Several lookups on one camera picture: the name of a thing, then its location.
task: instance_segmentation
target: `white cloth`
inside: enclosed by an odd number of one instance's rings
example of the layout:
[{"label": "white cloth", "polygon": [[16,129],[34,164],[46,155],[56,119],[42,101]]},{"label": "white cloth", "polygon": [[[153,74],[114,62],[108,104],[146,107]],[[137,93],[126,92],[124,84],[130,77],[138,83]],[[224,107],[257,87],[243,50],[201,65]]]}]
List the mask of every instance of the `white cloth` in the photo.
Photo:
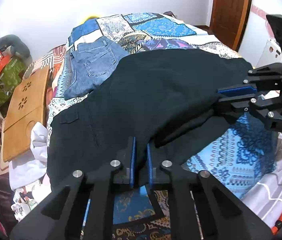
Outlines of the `white cloth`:
[{"label": "white cloth", "polygon": [[28,185],[46,174],[47,129],[37,122],[31,131],[29,151],[9,163],[10,187],[12,190]]},{"label": "white cloth", "polygon": [[282,133],[278,133],[275,161],[275,171],[265,174],[242,198],[242,202],[270,228],[282,214]]},{"label": "white cloth", "polygon": [[11,206],[11,209],[15,212],[14,217],[19,222],[31,212],[30,207],[25,203],[15,203]]},{"label": "white cloth", "polygon": [[51,184],[34,185],[32,189],[32,196],[34,200],[39,204],[51,192]]}]

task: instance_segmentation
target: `door frame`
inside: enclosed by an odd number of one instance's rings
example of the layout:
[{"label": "door frame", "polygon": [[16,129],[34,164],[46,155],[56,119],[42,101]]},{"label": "door frame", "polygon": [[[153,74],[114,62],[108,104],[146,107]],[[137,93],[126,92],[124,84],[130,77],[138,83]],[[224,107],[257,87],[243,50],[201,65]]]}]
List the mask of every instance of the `door frame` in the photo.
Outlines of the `door frame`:
[{"label": "door frame", "polygon": [[[234,44],[231,49],[238,51],[239,47],[241,45],[241,41],[244,36],[244,32],[248,23],[249,15],[250,15],[250,10],[251,10],[251,5],[252,5],[252,0],[244,0],[243,4],[243,10],[246,11],[246,14],[241,15],[240,23],[239,23],[239,28],[237,31],[237,35],[234,39]],[[211,13],[211,20],[210,20],[210,30],[213,31],[213,24],[214,24],[214,15],[215,15],[215,10],[217,6],[217,0],[213,0],[213,5],[212,5],[212,13]]]}]

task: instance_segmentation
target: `wooden laptop tray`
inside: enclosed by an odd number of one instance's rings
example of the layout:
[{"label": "wooden laptop tray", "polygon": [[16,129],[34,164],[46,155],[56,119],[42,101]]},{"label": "wooden laptop tray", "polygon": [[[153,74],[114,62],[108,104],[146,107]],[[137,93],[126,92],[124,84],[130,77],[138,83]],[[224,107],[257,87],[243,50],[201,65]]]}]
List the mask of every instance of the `wooden laptop tray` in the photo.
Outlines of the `wooden laptop tray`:
[{"label": "wooden laptop tray", "polygon": [[45,94],[49,67],[38,69],[18,85],[11,98],[4,126],[3,161],[30,149],[33,126],[45,120]]}]

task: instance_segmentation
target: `bed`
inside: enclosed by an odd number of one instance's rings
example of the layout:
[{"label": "bed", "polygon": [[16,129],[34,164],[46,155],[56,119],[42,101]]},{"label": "bed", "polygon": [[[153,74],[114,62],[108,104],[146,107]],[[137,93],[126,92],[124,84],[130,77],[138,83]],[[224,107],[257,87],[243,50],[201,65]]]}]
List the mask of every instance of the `bed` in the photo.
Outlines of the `bed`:
[{"label": "bed", "polygon": [[[64,100],[63,93],[72,76],[70,53],[79,43],[93,42],[101,36],[118,43],[130,54],[154,49],[202,49],[229,60],[240,57],[214,35],[164,14],[118,14],[88,20],[72,30],[66,44],[33,62],[24,76],[46,65],[51,70],[46,93],[48,143],[53,117],[88,96]],[[274,170],[276,141],[275,134],[266,131],[258,119],[245,113],[220,138],[198,154],[193,152],[183,168],[192,172],[209,170],[241,198],[264,174]],[[153,194],[155,198],[141,188],[116,196],[113,239],[170,239],[167,192],[155,191]],[[140,201],[144,201],[142,205],[137,204]],[[139,223],[129,225],[134,220]]]}]

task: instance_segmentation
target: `paisley pattern fabric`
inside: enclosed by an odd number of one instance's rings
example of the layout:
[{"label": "paisley pattern fabric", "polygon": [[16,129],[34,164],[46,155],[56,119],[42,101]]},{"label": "paisley pattern fabric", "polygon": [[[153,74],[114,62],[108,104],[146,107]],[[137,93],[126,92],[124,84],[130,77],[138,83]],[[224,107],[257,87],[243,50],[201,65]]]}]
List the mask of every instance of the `paisley pattern fabric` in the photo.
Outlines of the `paisley pattern fabric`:
[{"label": "paisley pattern fabric", "polygon": [[151,40],[151,37],[142,31],[129,33],[119,40],[118,44],[125,49],[128,53],[134,54],[141,48],[140,41]]},{"label": "paisley pattern fabric", "polygon": [[144,22],[153,18],[157,18],[154,13],[133,13],[123,16],[123,18],[130,24]]},{"label": "paisley pattern fabric", "polygon": [[145,186],[115,196],[113,225],[144,220],[144,218],[151,221],[155,219],[153,216],[156,214],[156,217],[164,216],[159,205],[152,205]]},{"label": "paisley pattern fabric", "polygon": [[230,59],[240,57],[236,51],[230,49],[220,41],[209,42],[203,45],[196,45],[194,47],[213,54],[218,54],[222,58]]},{"label": "paisley pattern fabric", "polygon": [[65,90],[67,90],[71,84],[72,68],[71,68],[70,55],[73,50],[74,48],[72,47],[70,50],[68,50],[65,53],[64,65],[63,65],[62,73],[57,82],[57,87],[55,88],[54,97],[63,98],[64,97],[63,94]]},{"label": "paisley pattern fabric", "polygon": [[168,192],[154,191],[156,199],[164,213],[164,217],[151,221],[150,223],[140,223],[130,227],[113,227],[112,239],[116,240],[170,240],[170,213],[168,206]]},{"label": "paisley pattern fabric", "polygon": [[118,42],[126,33],[133,32],[129,23],[120,14],[99,18],[96,21],[103,35],[114,42]]},{"label": "paisley pattern fabric", "polygon": [[245,113],[221,137],[193,155],[183,168],[208,170],[238,198],[275,169],[277,133]]},{"label": "paisley pattern fabric", "polygon": [[144,31],[149,35],[182,37],[196,35],[196,32],[191,30],[185,24],[177,24],[167,18],[149,20],[147,22],[134,25],[134,30]]}]

